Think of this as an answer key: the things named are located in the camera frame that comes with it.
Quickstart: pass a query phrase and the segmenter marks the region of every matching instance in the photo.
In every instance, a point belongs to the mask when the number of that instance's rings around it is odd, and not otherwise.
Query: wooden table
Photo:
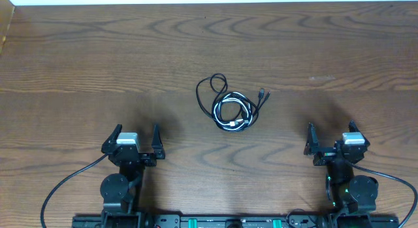
[[[140,199],[150,209],[332,207],[325,168],[302,154],[308,122],[330,144],[354,119],[372,143],[359,165],[418,186],[417,21],[418,4],[399,2],[18,7],[0,57],[0,227],[39,227],[47,194],[102,155],[117,123],[144,151],[161,125],[167,159],[146,170]],[[253,100],[272,91],[253,127],[226,133],[200,110],[195,86],[214,73]],[[209,108],[208,83],[201,96]],[[117,171],[105,160],[69,180],[47,225],[100,213]],[[377,212],[403,219],[411,190],[376,178]]]

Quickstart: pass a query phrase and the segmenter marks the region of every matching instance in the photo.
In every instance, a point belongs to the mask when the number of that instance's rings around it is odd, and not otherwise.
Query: wooden tabletop
[[[0,57],[0,227],[40,227],[47,194],[117,123],[143,151],[161,126],[167,158],[140,198],[152,209],[331,208],[326,168],[303,155],[308,122],[330,145],[355,120],[372,144],[359,165],[418,186],[417,21],[418,3],[400,2],[18,7]],[[195,86],[214,73],[254,101],[271,90],[254,126],[226,133],[204,115]],[[209,108],[209,83],[200,94]],[[105,160],[65,183],[47,226],[99,214],[115,172]],[[376,212],[403,219],[411,190],[376,179]]]

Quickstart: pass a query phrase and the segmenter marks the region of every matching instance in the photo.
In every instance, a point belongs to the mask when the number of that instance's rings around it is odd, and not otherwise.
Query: wood grain
[[[39,227],[50,190],[100,157],[117,123],[167,159],[146,170],[141,206],[184,214],[285,214],[332,206],[325,168],[302,155],[354,119],[372,143],[360,165],[418,186],[417,3],[19,7],[0,57],[0,227]],[[229,134],[200,110],[197,82],[225,74],[256,99],[258,122]],[[209,106],[214,94],[203,84]],[[109,161],[68,181],[49,227],[98,214]],[[377,178],[377,212],[401,219],[412,192]],[[418,225],[414,215],[407,227]]]

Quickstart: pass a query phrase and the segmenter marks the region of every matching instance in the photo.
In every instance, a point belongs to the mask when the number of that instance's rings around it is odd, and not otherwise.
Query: bundle of cables
[[[216,90],[213,85],[213,80],[218,79],[223,81],[223,87],[220,91]],[[214,102],[212,103],[212,111],[207,111],[202,104],[201,98],[199,97],[199,86],[204,81],[209,80],[211,89],[217,94]],[[267,101],[268,97],[270,97],[270,91],[267,93],[266,97],[263,101],[261,101],[264,97],[264,89],[262,88],[259,92],[259,101],[257,104],[250,101],[246,96],[242,95],[239,92],[230,92],[224,95],[222,98],[219,98],[220,95],[226,93],[228,90],[228,82],[225,75],[221,73],[217,73],[212,75],[211,77],[204,78],[201,80],[196,86],[196,98],[199,106],[201,107],[202,111],[209,117],[212,118],[216,125],[228,132],[241,132],[249,127],[251,127],[258,119],[260,108],[264,105]],[[240,110],[238,114],[230,120],[224,120],[222,118],[222,105],[226,103],[236,103],[240,105]]]

